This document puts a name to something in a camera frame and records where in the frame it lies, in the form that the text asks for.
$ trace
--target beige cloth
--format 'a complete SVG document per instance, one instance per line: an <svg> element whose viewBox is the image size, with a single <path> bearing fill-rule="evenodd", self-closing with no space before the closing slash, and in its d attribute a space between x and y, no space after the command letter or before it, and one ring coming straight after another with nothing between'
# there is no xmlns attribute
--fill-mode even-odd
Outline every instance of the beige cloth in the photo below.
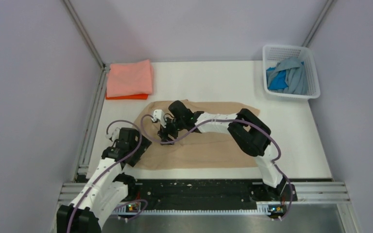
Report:
<svg viewBox="0 0 373 233"><path fill-rule="evenodd" d="M212 114L233 114L242 108L247 108L255 115L259 110L236 102L190 102L182 100L192 112L204 111ZM173 101L156 101L150 103L135 120L140 125L141 117L151 114L155 109L170 113L168 106ZM160 140L157 132L159 123L152 123L149 118L144 120L147 134ZM187 131L179 132L179 137ZM245 154L233 140L231 135L224 133L191 133L175 145L160 145L153 142L142 155L136 168L161 170L174 168L231 168L255 167L253 157Z"/></svg>

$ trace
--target white wall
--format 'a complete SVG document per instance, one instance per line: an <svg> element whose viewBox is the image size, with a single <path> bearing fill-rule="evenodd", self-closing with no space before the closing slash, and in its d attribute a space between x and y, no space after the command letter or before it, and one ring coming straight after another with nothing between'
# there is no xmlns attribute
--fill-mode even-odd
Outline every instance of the white wall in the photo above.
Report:
<svg viewBox="0 0 373 233"><path fill-rule="evenodd" d="M373 1L339 0L311 48L321 97L310 105L326 155L373 232Z"/></svg>
<svg viewBox="0 0 373 233"><path fill-rule="evenodd" d="M72 0L104 62L262 59L301 45L326 0Z"/></svg>
<svg viewBox="0 0 373 233"><path fill-rule="evenodd" d="M100 69L60 0L0 0L0 233L44 233Z"/></svg>

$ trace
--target white table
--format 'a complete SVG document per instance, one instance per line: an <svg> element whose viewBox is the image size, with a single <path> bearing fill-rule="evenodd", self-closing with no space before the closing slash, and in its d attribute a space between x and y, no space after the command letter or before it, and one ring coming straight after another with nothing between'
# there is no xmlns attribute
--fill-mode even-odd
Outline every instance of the white table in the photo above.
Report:
<svg viewBox="0 0 373 233"><path fill-rule="evenodd" d="M306 100L276 99L263 89L261 61L153 63L154 94L147 100L105 100L87 177L111 145L107 125L116 119L133 121L152 101L235 101L261 110L259 118L271 129L282 150L279 167L290 178L331 178L320 137ZM138 179L261 178L258 168L200 168L150 171L126 167Z"/></svg>

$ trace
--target white laundry basket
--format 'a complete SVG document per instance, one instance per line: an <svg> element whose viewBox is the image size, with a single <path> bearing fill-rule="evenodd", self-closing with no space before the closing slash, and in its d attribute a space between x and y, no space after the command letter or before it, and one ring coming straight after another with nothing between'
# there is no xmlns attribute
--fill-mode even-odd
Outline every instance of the white laundry basket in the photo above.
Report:
<svg viewBox="0 0 373 233"><path fill-rule="evenodd" d="M306 79L308 80L308 91L305 95L278 93L268 90L267 69L275 67L278 62L289 57L296 57L304 62ZM312 51L309 48L290 45L265 45L262 48L262 65L264 69L264 89L268 94L298 99L315 99L320 96L317 69L315 68Z"/></svg>

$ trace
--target orange folded cloth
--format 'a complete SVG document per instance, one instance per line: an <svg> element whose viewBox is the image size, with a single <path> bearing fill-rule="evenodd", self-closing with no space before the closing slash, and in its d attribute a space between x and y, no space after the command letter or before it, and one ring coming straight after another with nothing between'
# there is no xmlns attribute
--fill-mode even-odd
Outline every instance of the orange folded cloth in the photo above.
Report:
<svg viewBox="0 0 373 233"><path fill-rule="evenodd" d="M150 60L132 64L111 64L106 81L107 100L146 100L153 93Z"/></svg>

